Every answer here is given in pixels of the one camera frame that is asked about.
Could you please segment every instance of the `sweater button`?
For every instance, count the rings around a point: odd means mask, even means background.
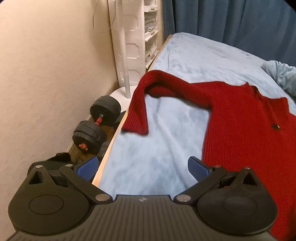
[[[271,127],[275,130],[280,130],[280,126],[278,124],[272,124]]]

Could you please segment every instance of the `wooden bed edge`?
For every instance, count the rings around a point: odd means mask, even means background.
[[[158,52],[158,55],[159,55],[160,52],[163,50],[164,46],[168,43],[168,41],[170,40],[170,38],[171,38],[172,36],[173,36],[173,35],[170,34],[170,35],[167,37],[167,39],[165,40],[165,42],[164,42],[163,45],[161,46],[161,48],[160,48],[160,50],[159,50],[159,52]],[[150,66],[150,68],[148,69],[148,71],[151,70],[151,68],[152,68],[152,66],[153,66],[153,64],[154,64],[154,62],[155,62],[155,60],[154,60],[153,63],[151,64],[151,66]],[[109,154],[110,154],[110,151],[111,151],[111,149],[112,149],[112,146],[113,146],[114,140],[115,140],[117,134],[119,133],[119,131],[121,130],[121,127],[123,126],[124,122],[126,121],[127,116],[128,116],[128,109],[127,109],[126,113],[124,114],[124,116],[123,116],[123,118],[122,118],[122,120],[121,120],[121,122],[120,122],[120,124],[119,124],[119,126],[118,126],[118,128],[117,128],[117,130],[116,130],[116,132],[115,132],[115,134],[114,134],[114,136],[113,136],[111,142],[110,142],[110,145],[109,145],[108,148],[107,148],[107,151],[106,151],[106,153],[105,153],[105,155],[104,155],[104,157],[103,157],[103,159],[102,159],[102,162],[101,162],[101,164],[100,164],[100,166],[99,166],[99,169],[98,169],[98,171],[96,172],[96,175],[95,175],[95,177],[94,177],[94,179],[93,179],[92,184],[95,185],[96,187],[98,187],[99,184],[100,184],[100,181],[101,181],[101,178],[102,178],[102,175],[103,175],[103,171],[104,171],[105,166],[106,166],[106,163],[107,163],[107,161],[108,161]]]

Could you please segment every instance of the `cable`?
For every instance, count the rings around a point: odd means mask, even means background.
[[[115,20],[115,16],[116,16],[116,0],[114,0],[114,18],[113,18],[113,21],[112,21],[112,23],[110,24],[110,27],[106,30],[106,31],[98,31],[98,30],[96,30],[95,28],[94,28],[94,13],[95,13],[95,11],[96,11],[96,7],[97,7],[97,5],[98,5],[98,2],[99,2],[99,0],[97,0],[97,2],[96,2],[96,6],[94,7],[94,12],[93,12],[93,29],[96,31],[96,32],[99,32],[99,33],[106,33],[106,32],[108,32],[111,28],[112,28],[112,26],[113,26],[113,23],[114,23],[114,20]]]

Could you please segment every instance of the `blue curtain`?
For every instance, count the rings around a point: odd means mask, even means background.
[[[296,66],[296,12],[284,0],[163,0],[165,37],[187,32]]]

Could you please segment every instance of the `red sweater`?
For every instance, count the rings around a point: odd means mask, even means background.
[[[271,233],[280,240],[296,235],[296,116],[290,114],[287,98],[267,98],[248,83],[190,84],[153,70],[141,78],[123,130],[148,134],[146,93],[183,98],[211,109],[202,160],[231,171],[251,166],[278,205]]]

